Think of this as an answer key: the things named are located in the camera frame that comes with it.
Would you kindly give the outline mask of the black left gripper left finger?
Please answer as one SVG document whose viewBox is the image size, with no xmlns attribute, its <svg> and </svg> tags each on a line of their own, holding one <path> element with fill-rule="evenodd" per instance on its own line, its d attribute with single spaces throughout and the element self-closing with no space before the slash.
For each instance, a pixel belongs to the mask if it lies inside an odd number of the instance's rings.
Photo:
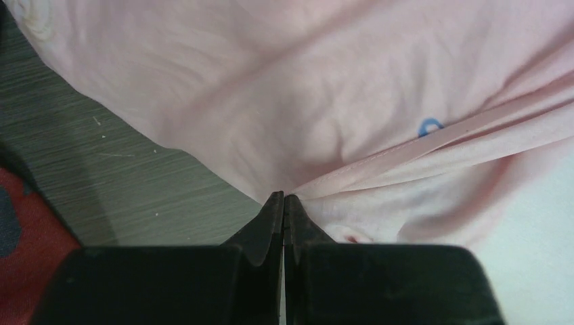
<svg viewBox="0 0 574 325">
<path fill-rule="evenodd" d="M 86 247 L 46 288 L 32 324 L 278 324 L 284 194 L 219 245 Z"/>
</svg>

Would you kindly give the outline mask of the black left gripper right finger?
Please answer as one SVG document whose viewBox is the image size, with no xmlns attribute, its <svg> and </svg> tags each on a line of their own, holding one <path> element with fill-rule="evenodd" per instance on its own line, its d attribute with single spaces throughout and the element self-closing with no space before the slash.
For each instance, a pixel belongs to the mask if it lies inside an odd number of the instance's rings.
<svg viewBox="0 0 574 325">
<path fill-rule="evenodd" d="M 483 268 L 459 246 L 341 244 L 284 200 L 288 324 L 503 324 Z"/>
</svg>

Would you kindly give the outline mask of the pink pillowcase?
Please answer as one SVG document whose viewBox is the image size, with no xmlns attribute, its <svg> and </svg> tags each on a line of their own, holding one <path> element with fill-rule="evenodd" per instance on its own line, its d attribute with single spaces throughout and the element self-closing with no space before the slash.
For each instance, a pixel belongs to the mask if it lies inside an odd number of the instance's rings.
<svg viewBox="0 0 574 325">
<path fill-rule="evenodd" d="M 7 1 L 40 58 L 342 242 L 469 245 L 573 148 L 572 1 Z"/>
</svg>

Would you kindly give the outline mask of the white pillow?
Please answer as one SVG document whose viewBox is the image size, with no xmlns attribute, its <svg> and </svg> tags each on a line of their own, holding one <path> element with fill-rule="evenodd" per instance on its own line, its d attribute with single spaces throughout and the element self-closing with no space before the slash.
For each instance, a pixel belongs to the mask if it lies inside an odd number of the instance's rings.
<svg viewBox="0 0 574 325">
<path fill-rule="evenodd" d="M 548 168 L 513 168 L 477 247 L 507 324 L 573 323 L 573 150 Z"/>
</svg>

